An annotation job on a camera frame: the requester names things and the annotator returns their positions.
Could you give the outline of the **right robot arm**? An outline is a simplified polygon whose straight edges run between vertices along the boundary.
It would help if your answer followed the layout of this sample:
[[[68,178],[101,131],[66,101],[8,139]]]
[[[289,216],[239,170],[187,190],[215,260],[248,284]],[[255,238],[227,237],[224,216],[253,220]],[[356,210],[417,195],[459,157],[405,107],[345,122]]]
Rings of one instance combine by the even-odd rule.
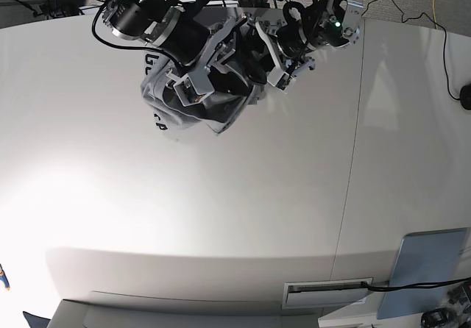
[[[209,0],[105,0],[91,32],[100,43],[123,51],[163,55],[171,66],[166,89],[184,107],[248,97],[266,83],[245,35],[249,19],[228,12],[207,26],[196,20]]]

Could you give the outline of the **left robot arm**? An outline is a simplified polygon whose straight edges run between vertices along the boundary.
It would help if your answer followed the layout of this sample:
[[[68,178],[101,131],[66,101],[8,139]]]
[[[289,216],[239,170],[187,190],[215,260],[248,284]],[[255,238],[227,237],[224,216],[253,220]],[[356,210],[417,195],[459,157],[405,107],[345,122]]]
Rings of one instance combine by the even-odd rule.
[[[288,1],[278,21],[247,12],[236,56],[248,81],[287,88],[304,70],[314,70],[312,52],[357,41],[363,8],[364,0],[312,0],[307,7]]]

